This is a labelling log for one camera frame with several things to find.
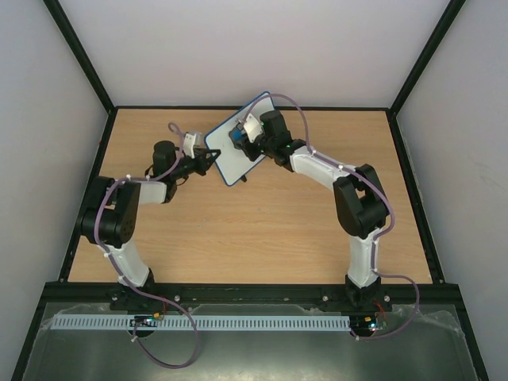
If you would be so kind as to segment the blue whiteboard eraser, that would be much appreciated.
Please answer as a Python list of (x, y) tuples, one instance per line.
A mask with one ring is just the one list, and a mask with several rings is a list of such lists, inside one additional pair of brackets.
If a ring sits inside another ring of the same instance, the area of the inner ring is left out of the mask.
[(235, 149), (241, 150), (243, 143), (243, 133), (240, 129), (234, 128), (229, 132), (229, 138), (233, 143), (233, 147)]

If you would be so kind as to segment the blue framed whiteboard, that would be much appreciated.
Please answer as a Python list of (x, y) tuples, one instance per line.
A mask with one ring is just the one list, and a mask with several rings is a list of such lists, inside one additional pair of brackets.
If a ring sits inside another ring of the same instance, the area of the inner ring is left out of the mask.
[(237, 126), (240, 119), (244, 118), (245, 113), (255, 101), (259, 102), (255, 105), (251, 114), (256, 118), (259, 118), (265, 112), (274, 110), (275, 106), (270, 97), (261, 99), (268, 94), (268, 91), (261, 93), (205, 135), (206, 147), (210, 150), (218, 149), (221, 151), (215, 164), (228, 187), (235, 185), (264, 159), (264, 155), (261, 155), (255, 161), (251, 161), (241, 149), (234, 147), (229, 133)]

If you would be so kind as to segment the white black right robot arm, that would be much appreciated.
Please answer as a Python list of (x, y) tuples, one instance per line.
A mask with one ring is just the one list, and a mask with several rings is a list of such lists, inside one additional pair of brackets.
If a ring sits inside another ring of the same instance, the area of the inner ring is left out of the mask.
[(337, 219), (350, 239), (346, 291), (348, 305), (365, 310), (374, 301), (379, 238), (391, 213), (375, 169), (343, 164), (294, 139), (278, 110), (249, 114), (229, 132), (233, 147), (251, 161), (266, 156), (288, 171), (304, 175), (333, 192)]

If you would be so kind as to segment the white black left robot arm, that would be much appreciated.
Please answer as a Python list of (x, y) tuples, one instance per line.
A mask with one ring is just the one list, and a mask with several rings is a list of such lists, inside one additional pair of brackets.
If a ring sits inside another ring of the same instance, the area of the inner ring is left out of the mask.
[(179, 180), (186, 181), (192, 174), (204, 176), (220, 155), (219, 149), (185, 150), (162, 140), (154, 145), (152, 165), (143, 178), (98, 176), (92, 180), (76, 228), (101, 249), (120, 284), (141, 288), (152, 278), (152, 270), (141, 259), (133, 238), (139, 206), (170, 202)]

